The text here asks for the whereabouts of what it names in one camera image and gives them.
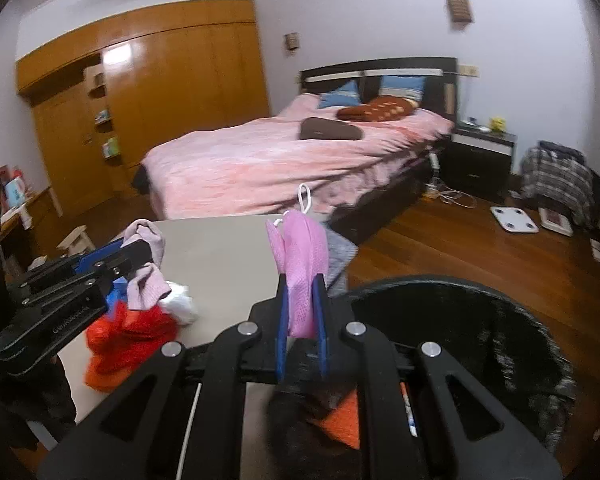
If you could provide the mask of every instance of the grey cloth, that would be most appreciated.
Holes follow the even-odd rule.
[[[589,168],[536,146],[522,160],[522,177],[522,198],[549,197],[567,206],[577,225],[590,224],[593,177]]]
[[[325,276],[327,294],[330,298],[344,294],[347,287],[347,274],[344,272],[358,252],[358,247],[344,236],[328,227],[327,247],[329,248],[329,270]]]

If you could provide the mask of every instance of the pink mesh bag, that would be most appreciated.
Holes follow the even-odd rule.
[[[329,250],[324,228],[298,210],[285,214],[283,233],[267,221],[271,251],[280,274],[286,274],[289,327],[292,337],[312,338],[314,311],[311,286],[316,274],[327,275]]]

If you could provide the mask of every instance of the pink towel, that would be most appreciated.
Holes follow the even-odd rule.
[[[164,236],[153,222],[144,219],[135,220],[125,229],[124,239],[125,241],[122,242],[123,247],[136,240],[147,242],[151,247],[154,264],[160,267],[164,255]]]
[[[278,272],[286,274],[289,326],[292,337],[315,335],[311,286],[316,274],[327,275],[329,250],[324,228],[315,220],[292,209],[284,218],[284,234],[267,221],[267,234]]]
[[[149,310],[160,298],[171,292],[171,287],[155,264],[144,264],[126,286],[129,310]]]

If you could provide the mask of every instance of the brown cushion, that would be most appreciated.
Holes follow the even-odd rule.
[[[341,108],[336,117],[343,121],[378,123],[397,121],[413,114],[414,110],[415,107],[409,100],[387,95],[371,99],[366,105]]]
[[[362,130],[353,124],[320,117],[309,117],[300,124],[300,140],[359,140]]]

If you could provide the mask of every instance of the dark wood bed frame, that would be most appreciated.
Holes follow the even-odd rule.
[[[420,106],[456,124],[458,60],[455,57],[396,57],[304,70],[300,73],[301,92],[329,92],[348,80],[355,80],[360,97],[366,103],[378,95],[381,76],[368,74],[377,73],[378,70],[402,72],[403,75],[427,75],[437,71],[439,75],[427,75]],[[437,141],[432,150],[439,153],[447,142],[447,139]],[[387,186],[363,195],[355,206],[337,208],[328,221],[329,227],[356,245],[371,238],[420,197],[432,174],[428,153],[425,150],[399,174],[394,175]]]

